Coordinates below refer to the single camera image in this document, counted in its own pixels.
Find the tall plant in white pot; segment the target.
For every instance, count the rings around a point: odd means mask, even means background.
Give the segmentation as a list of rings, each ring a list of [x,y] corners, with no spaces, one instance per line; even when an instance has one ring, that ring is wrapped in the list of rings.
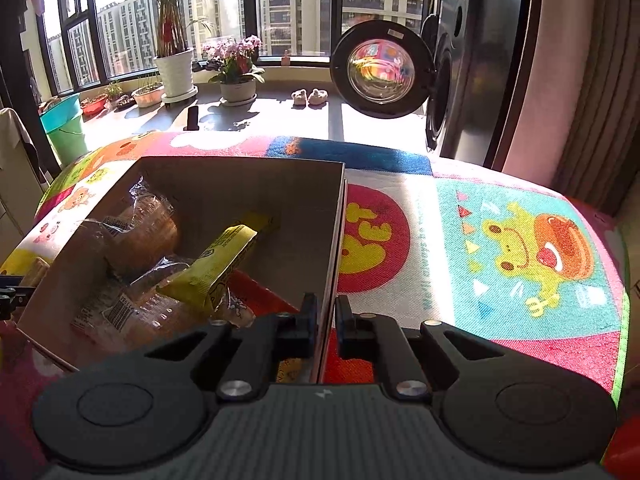
[[[192,52],[186,39],[182,0],[155,0],[157,6],[155,65],[164,87],[162,102],[171,105],[198,94],[192,77]]]

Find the green teal bucket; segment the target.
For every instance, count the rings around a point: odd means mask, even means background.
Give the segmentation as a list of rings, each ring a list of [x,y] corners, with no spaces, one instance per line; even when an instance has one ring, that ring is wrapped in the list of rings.
[[[77,94],[52,100],[44,109],[40,120],[62,167],[76,162],[88,153]]]

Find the cardboard box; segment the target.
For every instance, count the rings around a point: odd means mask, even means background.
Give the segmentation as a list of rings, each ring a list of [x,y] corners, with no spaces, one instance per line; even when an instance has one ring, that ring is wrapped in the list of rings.
[[[318,335],[326,336],[335,296],[345,205],[340,162],[221,156],[145,156],[111,162],[37,226],[62,245],[36,288],[18,329],[68,370],[103,360],[104,350],[72,326],[75,315],[107,278],[101,221],[132,202],[138,182],[165,196],[178,230],[175,254],[196,258],[229,226],[248,214],[268,214],[276,224],[240,264],[259,285],[292,306],[306,292],[319,301]]]

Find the striped curtain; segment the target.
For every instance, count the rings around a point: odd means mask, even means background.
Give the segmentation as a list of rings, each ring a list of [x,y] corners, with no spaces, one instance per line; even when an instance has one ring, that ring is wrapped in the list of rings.
[[[614,216],[639,173],[639,0],[530,0],[503,172]]]

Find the red cartoon snack bag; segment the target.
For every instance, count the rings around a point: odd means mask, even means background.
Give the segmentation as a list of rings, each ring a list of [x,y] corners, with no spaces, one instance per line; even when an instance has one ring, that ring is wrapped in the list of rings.
[[[228,276],[226,291],[216,311],[220,318],[238,327],[250,326],[255,318],[280,312],[296,313],[297,309],[239,270]]]

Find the bread bun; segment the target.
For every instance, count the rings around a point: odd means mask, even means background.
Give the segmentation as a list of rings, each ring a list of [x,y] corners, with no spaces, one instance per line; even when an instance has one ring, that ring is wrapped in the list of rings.
[[[174,205],[145,177],[131,185],[126,200],[118,214],[87,218],[84,223],[99,237],[113,272],[133,280],[175,251],[179,230]]]
[[[100,349],[116,353],[205,324],[206,313],[157,290],[189,264],[179,257],[163,258],[129,284],[110,276],[77,309],[70,327]]]

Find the red small planter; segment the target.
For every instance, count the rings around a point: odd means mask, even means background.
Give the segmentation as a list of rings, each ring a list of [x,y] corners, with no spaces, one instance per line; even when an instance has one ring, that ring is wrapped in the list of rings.
[[[99,94],[98,96],[94,96],[93,98],[83,99],[80,102],[81,113],[85,117],[96,116],[97,114],[100,114],[102,110],[104,110],[107,101],[108,96],[106,93]]]

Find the pink flower pot plant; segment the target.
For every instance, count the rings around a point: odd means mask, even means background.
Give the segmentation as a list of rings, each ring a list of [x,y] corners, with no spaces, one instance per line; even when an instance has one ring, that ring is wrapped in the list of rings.
[[[238,107],[253,103],[264,70],[256,65],[262,40],[252,35],[241,40],[216,39],[202,50],[206,70],[214,72],[209,81],[219,84],[220,105]]]

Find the yellow snack bar packet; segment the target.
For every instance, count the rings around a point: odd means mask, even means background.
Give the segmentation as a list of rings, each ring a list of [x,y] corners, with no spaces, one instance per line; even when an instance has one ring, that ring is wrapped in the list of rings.
[[[269,214],[250,212],[240,223],[225,229],[186,270],[158,285],[157,291],[201,312],[213,313],[231,272],[272,226]]]

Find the dark washing machine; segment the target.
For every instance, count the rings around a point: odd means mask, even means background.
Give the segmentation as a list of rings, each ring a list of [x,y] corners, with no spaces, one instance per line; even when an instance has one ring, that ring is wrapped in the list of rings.
[[[523,0],[440,0],[426,144],[489,167],[502,133]]]

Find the pair of small slippers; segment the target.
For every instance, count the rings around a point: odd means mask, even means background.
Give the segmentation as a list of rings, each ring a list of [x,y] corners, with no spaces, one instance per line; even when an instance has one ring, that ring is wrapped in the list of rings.
[[[326,90],[314,89],[307,92],[305,89],[299,89],[291,94],[293,106],[296,108],[319,108],[325,106],[329,101],[329,95]]]

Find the small white planter bowl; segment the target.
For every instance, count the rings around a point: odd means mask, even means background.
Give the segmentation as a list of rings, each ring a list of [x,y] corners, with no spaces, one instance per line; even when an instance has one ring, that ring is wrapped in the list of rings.
[[[154,82],[154,84],[137,88],[131,95],[136,101],[137,107],[148,108],[162,102],[164,93],[164,86],[160,82]]]

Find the colourful cartoon blanket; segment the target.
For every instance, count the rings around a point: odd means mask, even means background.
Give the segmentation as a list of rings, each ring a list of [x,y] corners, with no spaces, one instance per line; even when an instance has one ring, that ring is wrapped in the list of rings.
[[[590,220],[555,192],[465,162],[304,138],[232,140],[147,133],[68,168],[26,240],[2,266],[35,290],[62,249],[37,226],[96,171],[145,156],[340,162],[345,205],[335,296],[308,359],[280,362],[259,399],[222,408],[198,440],[142,467],[69,467],[50,460],[32,406],[61,379],[146,346],[68,370],[17,327],[1,325],[1,474],[6,479],[604,479],[597,463],[512,469],[465,450],[421,405],[388,398],[371,363],[337,352],[334,302],[416,330],[439,320],[584,375],[620,397],[628,299],[620,264]]]

